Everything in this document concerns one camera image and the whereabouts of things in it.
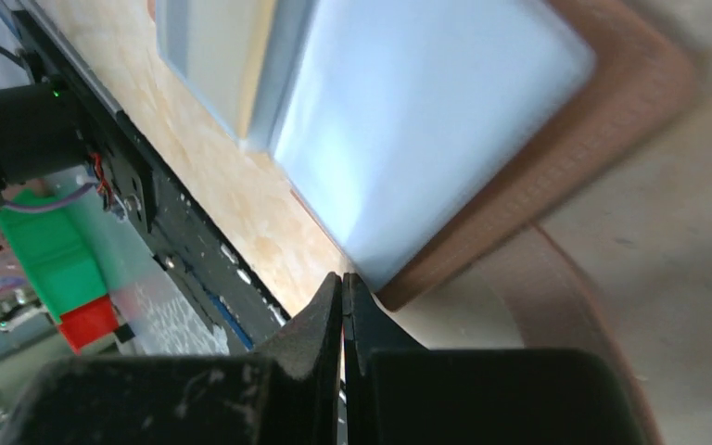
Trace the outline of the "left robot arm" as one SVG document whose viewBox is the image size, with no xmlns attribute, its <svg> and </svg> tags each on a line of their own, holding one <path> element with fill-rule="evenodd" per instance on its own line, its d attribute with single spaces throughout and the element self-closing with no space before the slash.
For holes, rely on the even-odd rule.
<svg viewBox="0 0 712 445">
<path fill-rule="evenodd" d="M 11 185 L 84 164 L 88 123 L 74 93 L 50 83 L 0 90 L 0 207 Z"/>
</svg>

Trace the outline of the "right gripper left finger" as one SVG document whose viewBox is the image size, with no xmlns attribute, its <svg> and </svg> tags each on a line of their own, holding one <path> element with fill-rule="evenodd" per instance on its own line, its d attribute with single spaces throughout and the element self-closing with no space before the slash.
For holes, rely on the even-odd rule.
<svg viewBox="0 0 712 445">
<path fill-rule="evenodd" d="M 337 444 L 342 281 L 241 355 L 86 356 L 46 365 L 0 444 Z"/>
</svg>

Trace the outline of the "pink leather card holder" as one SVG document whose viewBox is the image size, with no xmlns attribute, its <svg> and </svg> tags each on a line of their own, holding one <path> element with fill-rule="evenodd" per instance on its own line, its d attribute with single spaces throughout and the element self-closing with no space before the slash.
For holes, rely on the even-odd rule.
<svg viewBox="0 0 712 445">
<path fill-rule="evenodd" d="M 670 118 L 693 87 L 673 43 L 620 1 L 545 1 L 594 51 L 590 79 L 383 288 L 397 310 L 540 238 L 531 222 Z"/>
</svg>

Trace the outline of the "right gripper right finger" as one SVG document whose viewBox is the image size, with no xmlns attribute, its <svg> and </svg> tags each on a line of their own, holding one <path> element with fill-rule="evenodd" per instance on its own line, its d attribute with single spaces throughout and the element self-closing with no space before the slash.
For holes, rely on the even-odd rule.
<svg viewBox="0 0 712 445">
<path fill-rule="evenodd" d="M 342 283 L 351 444 L 642 444 L 612 370 L 574 349 L 431 350 Z"/>
</svg>

